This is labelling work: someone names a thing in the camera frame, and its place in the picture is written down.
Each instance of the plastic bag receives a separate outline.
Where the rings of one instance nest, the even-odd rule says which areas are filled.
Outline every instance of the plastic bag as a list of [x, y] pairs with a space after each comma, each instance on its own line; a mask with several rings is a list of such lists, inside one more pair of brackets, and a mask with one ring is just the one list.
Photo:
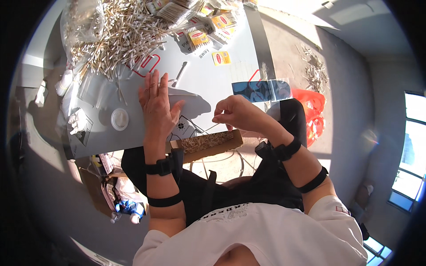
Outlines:
[[104, 9], [101, 0], [67, 0], [60, 18], [62, 45], [68, 61], [73, 62], [71, 49], [76, 41], [99, 41], [104, 30]]
[[306, 137], [309, 147], [322, 135], [325, 129], [325, 119], [322, 116], [325, 97], [318, 92], [301, 89], [292, 89], [291, 96], [301, 102], [305, 111]]

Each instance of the black arm band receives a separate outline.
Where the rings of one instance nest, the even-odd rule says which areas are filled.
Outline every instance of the black arm band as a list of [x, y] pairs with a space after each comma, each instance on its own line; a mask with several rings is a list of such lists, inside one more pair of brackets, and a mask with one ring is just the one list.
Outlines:
[[300, 191], [300, 193], [308, 193], [311, 190], [314, 190], [315, 188], [317, 188], [317, 186], [321, 185], [321, 183], [325, 180], [327, 175], [328, 175], [327, 169], [322, 167], [321, 172], [319, 172], [316, 178], [312, 179], [309, 183], [307, 183], [303, 187], [297, 188], [297, 189]]
[[181, 202], [182, 197], [181, 197], [181, 193], [178, 193], [172, 197], [167, 197], [165, 199], [153, 199], [150, 197], [148, 198], [148, 203], [150, 206], [152, 207], [168, 207], [168, 206], [173, 206], [175, 204], [178, 204], [179, 202]]

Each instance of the clear plastic bag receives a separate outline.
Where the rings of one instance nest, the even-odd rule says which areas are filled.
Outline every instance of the clear plastic bag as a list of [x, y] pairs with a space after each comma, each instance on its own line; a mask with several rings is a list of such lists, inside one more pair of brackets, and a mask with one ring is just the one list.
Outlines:
[[104, 30], [101, 0], [67, 0], [60, 18], [60, 34], [66, 57], [73, 66], [71, 49], [77, 41], [99, 41]]

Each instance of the concrete floor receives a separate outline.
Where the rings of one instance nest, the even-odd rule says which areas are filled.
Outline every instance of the concrete floor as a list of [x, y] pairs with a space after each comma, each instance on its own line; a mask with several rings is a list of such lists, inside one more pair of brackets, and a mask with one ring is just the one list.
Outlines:
[[[302, 77], [307, 62], [300, 59], [296, 46], [299, 50], [300, 45], [315, 50], [326, 62], [330, 77], [329, 89], [325, 91], [326, 126], [310, 150], [329, 169], [337, 194], [349, 204], [364, 176], [369, 152], [360, 136], [373, 124], [373, 95], [367, 63], [349, 45], [323, 29], [281, 12], [261, 11], [277, 78], [291, 78], [292, 88], [307, 86]], [[137, 226], [128, 219], [111, 224], [107, 216], [94, 208], [81, 180], [72, 177], [55, 132], [60, 100], [53, 85], [59, 74], [61, 70], [55, 69], [47, 77], [49, 94], [43, 108], [34, 104], [37, 89], [17, 88], [28, 138], [22, 183], [34, 210], [30, 215], [39, 226], [49, 229], [46, 233], [56, 243], [73, 247], [67, 250], [71, 257], [82, 255], [82, 248], [75, 245], [73, 238], [92, 252], [122, 265], [131, 265], [147, 232], [148, 220], [142, 220]], [[238, 177], [243, 164], [243, 175], [252, 175], [260, 163], [254, 154], [259, 140], [244, 138], [244, 143], [236, 149], [243, 161], [236, 151], [230, 151], [194, 162], [192, 171], [204, 177], [209, 169], [215, 170], [217, 181], [225, 182]], [[224, 163], [230, 167], [218, 171]]]

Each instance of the small plastic container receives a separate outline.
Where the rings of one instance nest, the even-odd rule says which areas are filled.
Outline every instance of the small plastic container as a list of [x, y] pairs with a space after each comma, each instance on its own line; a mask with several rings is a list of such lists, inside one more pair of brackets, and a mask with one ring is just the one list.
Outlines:
[[115, 130], [123, 131], [129, 124], [129, 115], [126, 110], [117, 108], [111, 114], [111, 124]]

